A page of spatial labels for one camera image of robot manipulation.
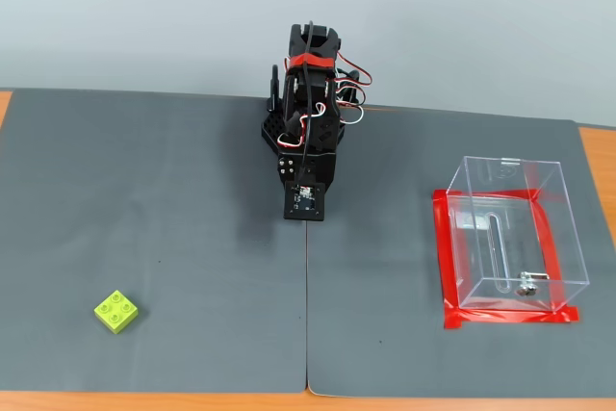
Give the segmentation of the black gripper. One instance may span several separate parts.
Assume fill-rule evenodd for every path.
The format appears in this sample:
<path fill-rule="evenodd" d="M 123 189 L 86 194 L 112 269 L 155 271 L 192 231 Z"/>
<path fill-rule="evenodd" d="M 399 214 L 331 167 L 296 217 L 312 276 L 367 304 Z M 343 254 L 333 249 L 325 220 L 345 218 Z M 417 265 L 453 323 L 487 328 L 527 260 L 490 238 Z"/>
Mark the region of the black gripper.
<path fill-rule="evenodd" d="M 334 180 L 336 154 L 333 152 L 308 153 L 282 151 L 278 154 L 277 170 L 283 184 L 293 182 L 299 186 L 323 184 L 326 190 Z"/>

